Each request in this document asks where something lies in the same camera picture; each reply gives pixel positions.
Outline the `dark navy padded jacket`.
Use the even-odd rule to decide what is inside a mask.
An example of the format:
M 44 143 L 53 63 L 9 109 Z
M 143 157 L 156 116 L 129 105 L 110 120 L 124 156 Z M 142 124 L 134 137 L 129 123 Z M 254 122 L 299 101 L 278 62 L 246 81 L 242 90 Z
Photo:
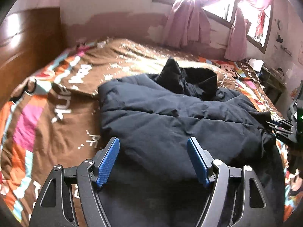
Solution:
M 276 139 L 241 92 L 217 87 L 217 74 L 169 59 L 160 74 L 110 80 L 98 88 L 101 138 L 120 141 L 99 193 L 112 226 L 194 226 L 209 190 L 198 182 L 186 143 L 226 165 L 257 174 L 277 225 L 283 222 L 284 173 Z

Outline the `dark bedside desk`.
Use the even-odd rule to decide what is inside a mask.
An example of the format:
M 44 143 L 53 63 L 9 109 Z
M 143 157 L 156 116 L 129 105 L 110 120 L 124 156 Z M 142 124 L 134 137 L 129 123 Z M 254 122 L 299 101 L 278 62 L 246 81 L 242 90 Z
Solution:
M 265 94 L 276 105 L 286 90 L 286 84 L 280 78 L 279 73 L 264 63 L 258 73 L 258 78 Z

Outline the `white cloth on desk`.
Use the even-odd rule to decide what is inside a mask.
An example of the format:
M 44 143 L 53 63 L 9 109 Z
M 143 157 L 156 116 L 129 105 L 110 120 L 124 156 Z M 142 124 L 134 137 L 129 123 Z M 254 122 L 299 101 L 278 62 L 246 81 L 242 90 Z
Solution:
M 255 72 L 260 72 L 262 67 L 263 67 L 264 61 L 259 60 L 259 59 L 251 58 L 251 59 L 249 59 L 248 64 L 252 67 L 252 69 Z

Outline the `colourful cartoon brown duvet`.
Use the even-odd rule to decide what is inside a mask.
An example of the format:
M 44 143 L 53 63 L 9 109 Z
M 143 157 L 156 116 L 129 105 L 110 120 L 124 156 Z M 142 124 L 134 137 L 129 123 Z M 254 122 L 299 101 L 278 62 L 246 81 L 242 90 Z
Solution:
M 72 166 L 100 147 L 98 86 L 160 73 L 170 57 L 182 67 L 213 70 L 219 87 L 237 90 L 259 112 L 282 118 L 257 74 L 240 61 L 207 59 L 127 39 L 67 49 L 28 77 L 1 109 L 1 226 L 7 226 L 9 217 L 27 226 L 51 168 L 57 163 Z

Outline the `pink curtain right panel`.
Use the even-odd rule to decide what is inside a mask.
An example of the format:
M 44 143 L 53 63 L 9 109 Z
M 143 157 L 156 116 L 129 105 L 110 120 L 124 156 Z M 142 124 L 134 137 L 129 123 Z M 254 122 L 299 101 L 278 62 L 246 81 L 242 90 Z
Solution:
M 247 2 L 253 8 L 264 11 L 272 0 L 236 0 L 238 3 Z M 245 18 L 240 8 L 236 9 L 235 19 L 230 29 L 229 40 L 224 58 L 230 61 L 240 61 L 247 55 L 247 33 Z

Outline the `pink curtain panel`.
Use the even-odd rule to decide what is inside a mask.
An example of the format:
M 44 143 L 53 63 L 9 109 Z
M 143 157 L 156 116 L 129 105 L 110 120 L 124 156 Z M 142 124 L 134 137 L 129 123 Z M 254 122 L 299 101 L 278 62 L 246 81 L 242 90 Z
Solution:
M 247 2 L 253 8 L 264 11 L 272 0 L 236 0 L 238 3 Z M 235 19 L 230 29 L 229 40 L 224 58 L 230 61 L 240 61 L 247 55 L 247 33 L 245 18 L 240 8 L 236 9 Z
M 190 42 L 209 44 L 211 26 L 204 7 L 220 0 L 176 0 L 163 29 L 161 43 L 183 48 Z

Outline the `pink curtain left panel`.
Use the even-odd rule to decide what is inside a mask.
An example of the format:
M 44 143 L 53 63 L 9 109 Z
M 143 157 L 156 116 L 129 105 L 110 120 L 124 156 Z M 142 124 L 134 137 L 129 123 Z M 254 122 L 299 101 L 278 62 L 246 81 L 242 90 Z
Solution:
M 163 29 L 161 43 L 183 48 L 190 42 L 209 44 L 211 26 L 204 7 L 220 0 L 176 0 Z

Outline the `wooden headboard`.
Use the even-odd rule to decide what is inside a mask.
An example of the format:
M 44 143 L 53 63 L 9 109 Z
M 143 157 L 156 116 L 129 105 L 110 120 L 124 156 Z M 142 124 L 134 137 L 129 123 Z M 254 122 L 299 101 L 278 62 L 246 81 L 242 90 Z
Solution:
M 1 24 L 1 106 L 17 85 L 65 48 L 58 7 L 8 15 Z

